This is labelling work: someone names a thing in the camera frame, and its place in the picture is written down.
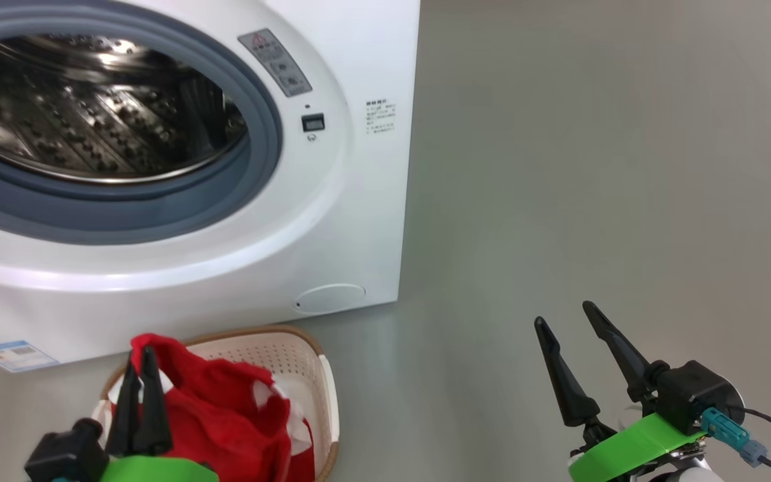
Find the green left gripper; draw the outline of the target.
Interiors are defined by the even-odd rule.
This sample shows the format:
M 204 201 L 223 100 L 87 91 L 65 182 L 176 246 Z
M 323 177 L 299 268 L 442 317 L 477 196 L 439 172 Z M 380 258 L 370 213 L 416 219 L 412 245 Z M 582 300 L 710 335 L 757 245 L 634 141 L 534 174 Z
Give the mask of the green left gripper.
M 205 465 L 189 459 L 159 457 L 171 451 L 173 438 L 153 347 L 142 350 L 141 381 L 134 364 L 128 361 L 105 447 L 110 457 L 124 458 L 111 461 L 99 482 L 220 482 L 218 474 Z

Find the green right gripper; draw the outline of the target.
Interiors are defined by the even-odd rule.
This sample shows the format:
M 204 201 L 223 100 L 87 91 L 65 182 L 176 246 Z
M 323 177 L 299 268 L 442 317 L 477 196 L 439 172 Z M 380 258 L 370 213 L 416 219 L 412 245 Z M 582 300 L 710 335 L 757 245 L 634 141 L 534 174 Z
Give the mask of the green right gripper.
M 651 402 L 654 388 L 645 378 L 648 361 L 594 302 L 584 300 L 582 310 L 597 337 L 608 345 L 624 376 L 630 399 L 633 402 Z M 568 427 L 599 424 L 599 406 L 584 393 L 563 359 L 560 343 L 547 321 L 536 317 L 533 327 L 563 423 Z M 651 414 L 570 461 L 570 479 L 572 482 L 611 482 L 704 436 L 706 433 L 703 431 L 685 435 L 660 415 Z

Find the white front-load washing machine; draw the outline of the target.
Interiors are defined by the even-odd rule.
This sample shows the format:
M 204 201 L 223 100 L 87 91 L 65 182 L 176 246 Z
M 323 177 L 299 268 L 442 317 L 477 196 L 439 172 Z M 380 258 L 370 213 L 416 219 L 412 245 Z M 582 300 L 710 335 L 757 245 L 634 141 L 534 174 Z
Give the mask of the white front-load washing machine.
M 189 338 L 311 317 L 309 289 L 366 290 L 352 309 L 398 298 L 420 0 L 122 0 L 216 35 L 275 95 L 284 143 L 265 189 L 233 216 L 179 237 L 73 245 L 0 231 L 0 343 L 59 364 L 128 350 L 140 333 Z M 313 87 L 286 97 L 238 42 L 269 29 Z M 366 103 L 397 104 L 368 135 Z M 325 114 L 306 133 L 302 116 Z

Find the steel washer drum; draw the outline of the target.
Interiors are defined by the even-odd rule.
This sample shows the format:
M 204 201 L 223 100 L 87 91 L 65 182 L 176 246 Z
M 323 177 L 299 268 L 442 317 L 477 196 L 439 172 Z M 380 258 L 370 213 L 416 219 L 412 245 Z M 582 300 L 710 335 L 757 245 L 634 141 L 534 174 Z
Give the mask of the steel washer drum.
M 180 59 L 121 37 L 0 39 L 0 162 L 48 177 L 146 183 L 248 140 L 232 98 Z

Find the blue energy label sticker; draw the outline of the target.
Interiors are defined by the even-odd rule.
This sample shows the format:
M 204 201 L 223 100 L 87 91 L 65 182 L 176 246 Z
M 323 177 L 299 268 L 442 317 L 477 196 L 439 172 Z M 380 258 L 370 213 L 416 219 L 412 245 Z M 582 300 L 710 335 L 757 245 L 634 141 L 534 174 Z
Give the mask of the blue energy label sticker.
M 8 372 L 28 372 L 58 364 L 58 360 L 26 341 L 0 343 L 0 367 Z

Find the round white filter cover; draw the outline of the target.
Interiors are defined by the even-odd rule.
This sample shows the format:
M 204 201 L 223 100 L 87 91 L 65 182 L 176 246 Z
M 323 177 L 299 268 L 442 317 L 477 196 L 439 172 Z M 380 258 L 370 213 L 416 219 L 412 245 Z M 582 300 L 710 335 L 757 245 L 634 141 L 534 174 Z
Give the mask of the round white filter cover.
M 366 290 L 361 286 L 330 284 L 299 294 L 293 301 L 293 308 L 305 315 L 324 315 L 352 309 L 365 297 Z

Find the small printed text label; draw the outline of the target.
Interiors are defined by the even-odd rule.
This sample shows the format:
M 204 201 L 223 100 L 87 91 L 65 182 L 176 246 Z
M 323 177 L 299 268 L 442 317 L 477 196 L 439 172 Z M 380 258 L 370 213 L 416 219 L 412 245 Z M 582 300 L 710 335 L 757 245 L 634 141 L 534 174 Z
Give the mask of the small printed text label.
M 368 135 L 388 133 L 397 128 L 397 104 L 390 100 L 366 103 L 365 127 Z

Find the grey warning sticker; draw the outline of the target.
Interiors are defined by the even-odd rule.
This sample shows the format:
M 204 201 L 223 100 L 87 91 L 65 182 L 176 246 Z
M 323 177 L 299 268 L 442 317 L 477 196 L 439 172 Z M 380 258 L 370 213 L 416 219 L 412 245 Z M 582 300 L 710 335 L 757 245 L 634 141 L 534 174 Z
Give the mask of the grey warning sticker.
M 313 87 L 302 68 L 278 37 L 269 29 L 242 34 L 238 36 L 238 42 L 266 68 L 270 77 L 286 97 L 290 98 L 313 91 Z

